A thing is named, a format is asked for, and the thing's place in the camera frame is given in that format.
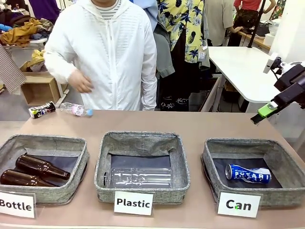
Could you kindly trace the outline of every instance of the person in beige shirt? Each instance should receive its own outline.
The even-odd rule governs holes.
[[[242,27],[233,28],[234,0],[205,0],[206,17],[209,28],[209,39],[213,46],[224,42],[225,30],[237,33]]]

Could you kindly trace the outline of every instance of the bin containing brown bottles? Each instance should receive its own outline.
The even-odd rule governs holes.
[[[0,148],[0,191],[35,193],[39,204],[65,204],[85,174],[84,139],[15,135]]]

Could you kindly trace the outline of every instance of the person in red shirt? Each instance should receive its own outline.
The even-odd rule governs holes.
[[[234,6],[237,11],[235,17],[234,28],[243,26],[244,28],[251,28],[255,25],[258,17],[258,8],[262,0],[235,0]],[[270,0],[269,7],[263,11],[263,13],[268,13],[276,5],[275,0]],[[239,46],[241,41],[241,35],[231,34],[228,46]]]

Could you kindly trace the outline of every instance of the blue bottle cap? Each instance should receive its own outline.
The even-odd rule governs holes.
[[[87,110],[87,116],[92,116],[92,115],[93,115],[93,110],[88,109],[88,110]]]

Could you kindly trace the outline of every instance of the green tape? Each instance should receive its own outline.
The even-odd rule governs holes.
[[[273,111],[275,111],[277,108],[274,108],[274,109],[271,109],[270,107],[270,104],[266,104],[265,106],[263,106],[262,108],[258,109],[258,114],[263,117],[263,118],[266,118],[268,117],[268,115],[270,113],[272,113]]]

